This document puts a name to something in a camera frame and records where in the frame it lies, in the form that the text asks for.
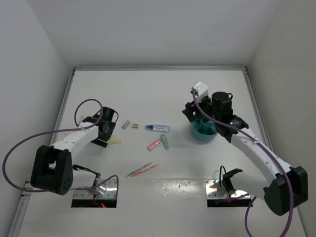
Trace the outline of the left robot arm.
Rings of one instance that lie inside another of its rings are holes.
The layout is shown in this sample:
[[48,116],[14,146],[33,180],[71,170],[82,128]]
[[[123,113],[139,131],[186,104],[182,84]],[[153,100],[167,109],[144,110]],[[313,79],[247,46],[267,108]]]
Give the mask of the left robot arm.
[[106,148],[118,113],[103,107],[91,117],[84,118],[79,130],[68,134],[50,146],[37,149],[30,184],[33,188],[65,195],[71,189],[90,189],[99,181],[101,174],[76,164],[75,158],[89,143]]

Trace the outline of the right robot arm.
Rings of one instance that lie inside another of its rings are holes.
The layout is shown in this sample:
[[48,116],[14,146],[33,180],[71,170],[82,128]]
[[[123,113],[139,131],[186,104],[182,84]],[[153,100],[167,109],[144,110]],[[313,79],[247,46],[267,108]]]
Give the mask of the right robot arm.
[[269,209],[282,216],[290,207],[297,207],[308,200],[308,174],[301,166],[293,167],[278,158],[261,143],[240,117],[234,115],[232,94],[215,92],[211,97],[191,91],[193,101],[185,105],[182,113],[189,122],[207,119],[215,124],[217,132],[232,144],[260,170],[263,179],[246,175],[235,168],[221,179],[223,189],[231,193],[243,190],[265,201]]

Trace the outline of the yellow highlighter marker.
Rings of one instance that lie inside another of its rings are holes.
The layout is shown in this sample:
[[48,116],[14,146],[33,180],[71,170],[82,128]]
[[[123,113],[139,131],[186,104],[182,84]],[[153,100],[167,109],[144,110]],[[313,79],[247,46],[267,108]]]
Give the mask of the yellow highlighter marker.
[[122,139],[121,138],[114,138],[114,139],[110,139],[107,141],[107,144],[112,145],[112,144],[120,144],[122,143]]

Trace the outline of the clear spray bottle blue cap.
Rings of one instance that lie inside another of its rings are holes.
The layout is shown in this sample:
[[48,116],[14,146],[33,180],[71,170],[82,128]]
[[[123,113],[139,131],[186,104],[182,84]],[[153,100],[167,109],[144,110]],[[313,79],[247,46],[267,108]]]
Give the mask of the clear spray bottle blue cap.
[[151,124],[151,125],[146,125],[145,128],[147,130],[160,132],[160,133],[169,133],[170,132],[170,126],[168,126],[168,125]]

